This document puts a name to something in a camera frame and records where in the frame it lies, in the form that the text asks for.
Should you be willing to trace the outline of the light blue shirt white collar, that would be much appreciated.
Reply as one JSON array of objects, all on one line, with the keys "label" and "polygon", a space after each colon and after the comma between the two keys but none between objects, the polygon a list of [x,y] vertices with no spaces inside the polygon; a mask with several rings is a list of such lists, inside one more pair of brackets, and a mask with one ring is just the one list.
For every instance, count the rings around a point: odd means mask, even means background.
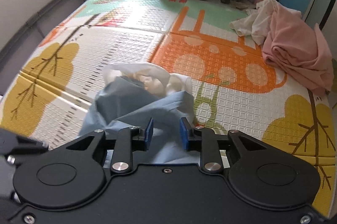
[{"label": "light blue shirt white collar", "polygon": [[96,129],[117,132],[128,126],[146,127],[154,120],[147,152],[134,161],[145,164],[197,164],[198,152],[182,148],[180,119],[194,120],[191,77],[169,73],[152,63],[110,63],[102,71],[104,88],[90,105],[79,136]]}]

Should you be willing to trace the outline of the colourful foam play mat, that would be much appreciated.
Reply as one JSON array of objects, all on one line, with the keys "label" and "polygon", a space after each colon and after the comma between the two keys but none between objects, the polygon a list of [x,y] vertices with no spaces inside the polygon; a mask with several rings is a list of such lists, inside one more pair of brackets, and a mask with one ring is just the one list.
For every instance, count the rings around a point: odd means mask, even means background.
[{"label": "colourful foam play mat", "polygon": [[314,207],[331,212],[335,130],[326,96],[267,65],[245,14],[196,0],[86,0],[2,76],[1,127],[56,148],[73,140],[94,98],[119,76],[155,95],[187,91],[196,125],[239,129],[312,164]]}]

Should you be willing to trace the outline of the white crumpled cloth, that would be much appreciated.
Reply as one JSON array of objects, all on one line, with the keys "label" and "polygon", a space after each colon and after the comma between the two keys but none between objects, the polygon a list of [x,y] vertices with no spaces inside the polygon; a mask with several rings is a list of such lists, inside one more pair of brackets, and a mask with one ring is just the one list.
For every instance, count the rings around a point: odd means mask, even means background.
[{"label": "white crumpled cloth", "polygon": [[302,17],[299,10],[285,7],[276,0],[263,0],[256,4],[255,10],[249,10],[247,17],[232,21],[229,26],[239,37],[251,36],[257,45],[262,45],[270,31],[272,14],[279,7],[285,8],[298,18]]}]

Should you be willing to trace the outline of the pink folded cloth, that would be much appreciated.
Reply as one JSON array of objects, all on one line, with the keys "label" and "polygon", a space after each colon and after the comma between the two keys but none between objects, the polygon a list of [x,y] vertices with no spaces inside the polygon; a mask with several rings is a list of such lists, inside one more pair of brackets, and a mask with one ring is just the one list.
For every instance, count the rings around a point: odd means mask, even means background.
[{"label": "pink folded cloth", "polygon": [[271,16],[262,57],[266,64],[285,71],[317,96],[331,91],[332,55],[319,25],[311,28],[280,4]]}]

